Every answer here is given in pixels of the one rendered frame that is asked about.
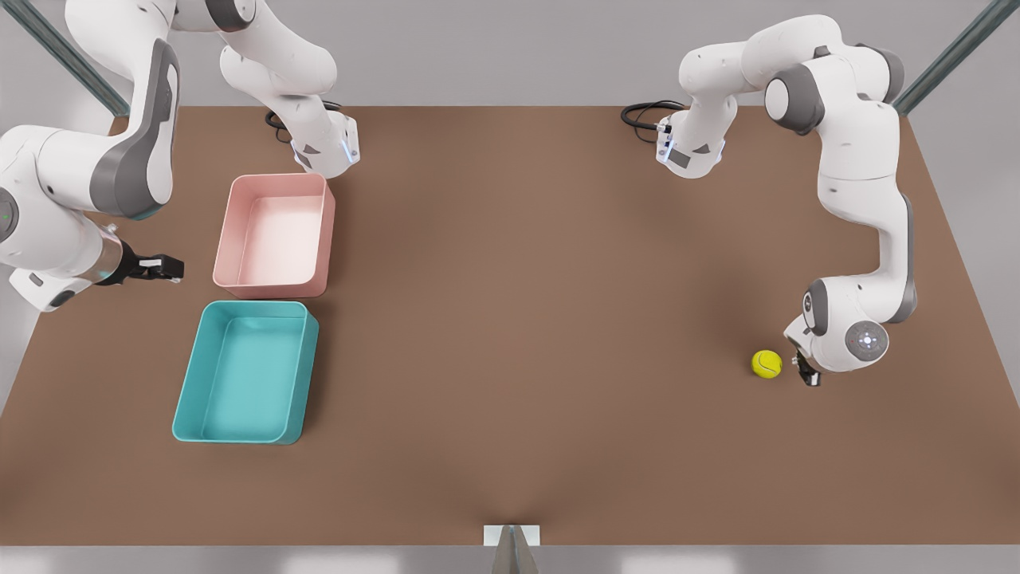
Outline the pink rectangular tray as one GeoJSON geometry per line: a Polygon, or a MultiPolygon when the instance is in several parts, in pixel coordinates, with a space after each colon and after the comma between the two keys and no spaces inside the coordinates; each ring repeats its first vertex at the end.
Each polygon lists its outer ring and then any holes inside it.
{"type": "Polygon", "coordinates": [[[335,197],[316,173],[232,182],[214,284],[240,299],[320,297],[327,290],[335,197]]]}

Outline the teal rectangular tray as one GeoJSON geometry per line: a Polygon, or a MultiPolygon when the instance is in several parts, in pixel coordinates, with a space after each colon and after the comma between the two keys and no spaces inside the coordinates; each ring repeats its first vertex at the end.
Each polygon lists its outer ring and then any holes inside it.
{"type": "Polygon", "coordinates": [[[178,441],[291,446],[304,427],[320,323],[301,302],[203,309],[172,434],[178,441]]]}

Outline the silver frame post with foot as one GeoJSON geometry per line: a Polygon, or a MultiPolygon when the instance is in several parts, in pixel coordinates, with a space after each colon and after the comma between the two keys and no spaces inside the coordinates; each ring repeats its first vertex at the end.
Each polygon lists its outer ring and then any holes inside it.
{"type": "Polygon", "coordinates": [[[491,574],[539,574],[532,553],[540,545],[538,525],[484,525],[482,544],[496,547],[491,574]]]}

